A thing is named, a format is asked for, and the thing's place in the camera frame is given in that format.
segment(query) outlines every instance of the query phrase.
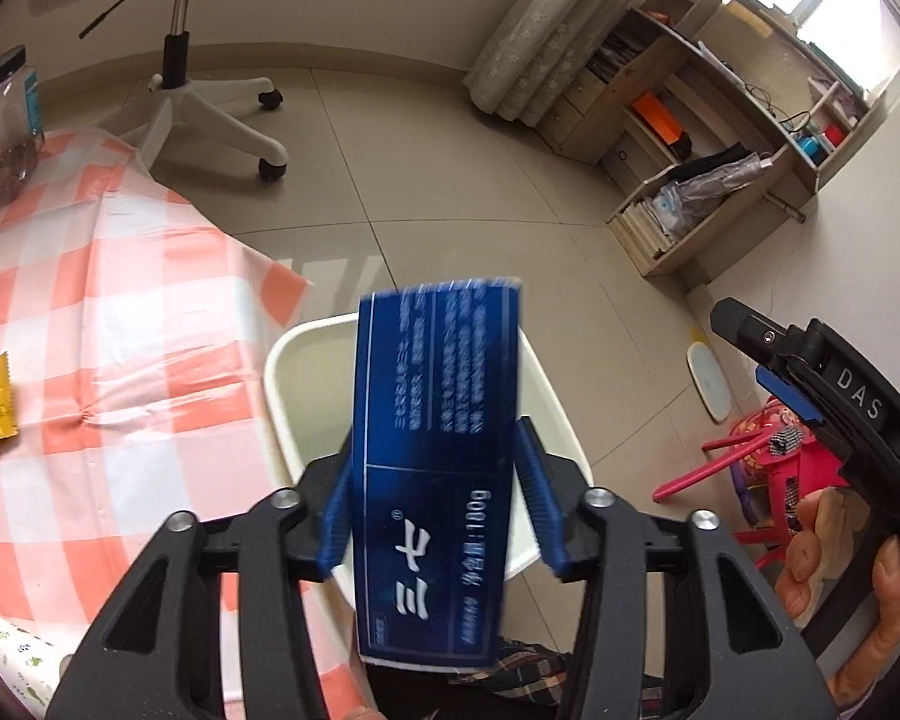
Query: tile floor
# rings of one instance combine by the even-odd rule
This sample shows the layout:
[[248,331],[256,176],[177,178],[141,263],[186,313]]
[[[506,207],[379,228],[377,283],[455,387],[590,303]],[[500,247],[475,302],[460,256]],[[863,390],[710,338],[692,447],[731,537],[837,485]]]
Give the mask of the tile floor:
[[[727,428],[713,424],[691,382],[684,354],[701,330],[677,282],[642,279],[605,227],[621,196],[600,167],[557,157],[533,130],[485,117],[463,90],[336,71],[259,74],[282,90],[283,107],[266,113],[247,100],[227,109],[285,143],[283,181],[261,183],[255,158],[187,127],[173,132],[154,177],[310,279],[302,319],[353,311],[372,290],[517,276],[524,330],[597,482],[644,511],[682,517],[706,506],[741,523],[724,478],[667,506],[650,502],[654,487],[698,464],[701,442]],[[96,90],[47,106],[45,121],[90,124],[145,93],[146,81]],[[509,582],[505,633],[570,649],[580,602],[581,586],[562,586],[538,562]],[[652,604],[655,673],[661,616]]]

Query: paper cup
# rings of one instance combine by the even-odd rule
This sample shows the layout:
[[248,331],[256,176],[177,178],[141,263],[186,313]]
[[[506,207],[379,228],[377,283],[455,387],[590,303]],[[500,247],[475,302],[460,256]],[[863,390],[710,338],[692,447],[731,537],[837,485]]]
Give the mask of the paper cup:
[[70,654],[0,617],[0,676],[18,699],[42,718]]

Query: pink and white tablecloth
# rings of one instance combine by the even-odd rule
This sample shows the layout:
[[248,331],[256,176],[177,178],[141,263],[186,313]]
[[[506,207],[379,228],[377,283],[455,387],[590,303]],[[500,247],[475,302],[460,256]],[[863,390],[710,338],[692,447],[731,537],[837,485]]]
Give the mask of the pink and white tablecloth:
[[[152,181],[125,143],[48,138],[0,209],[0,353],[20,428],[0,442],[1,615],[73,651],[168,514],[225,517],[288,482],[260,377],[305,286]],[[333,590],[304,599],[340,718],[367,698]],[[224,694],[239,715],[235,608],[225,581]]]

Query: stack of books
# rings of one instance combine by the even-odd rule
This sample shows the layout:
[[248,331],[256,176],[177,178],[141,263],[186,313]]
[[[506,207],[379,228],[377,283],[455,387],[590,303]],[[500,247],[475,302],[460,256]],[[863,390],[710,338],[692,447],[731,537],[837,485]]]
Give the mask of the stack of books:
[[612,32],[590,57],[586,66],[603,83],[610,83],[613,76],[634,61],[644,49],[645,47],[631,36],[622,32]]
[[659,259],[674,245],[646,200],[638,200],[620,214],[620,221],[631,234],[639,250],[650,260]]

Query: toothpaste box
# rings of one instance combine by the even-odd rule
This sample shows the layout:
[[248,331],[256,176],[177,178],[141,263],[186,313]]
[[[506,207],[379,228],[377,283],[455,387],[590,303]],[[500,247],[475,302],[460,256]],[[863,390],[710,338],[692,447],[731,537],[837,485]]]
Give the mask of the toothpaste box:
[[519,284],[360,304],[353,542],[360,654],[425,671],[492,663],[514,483]]

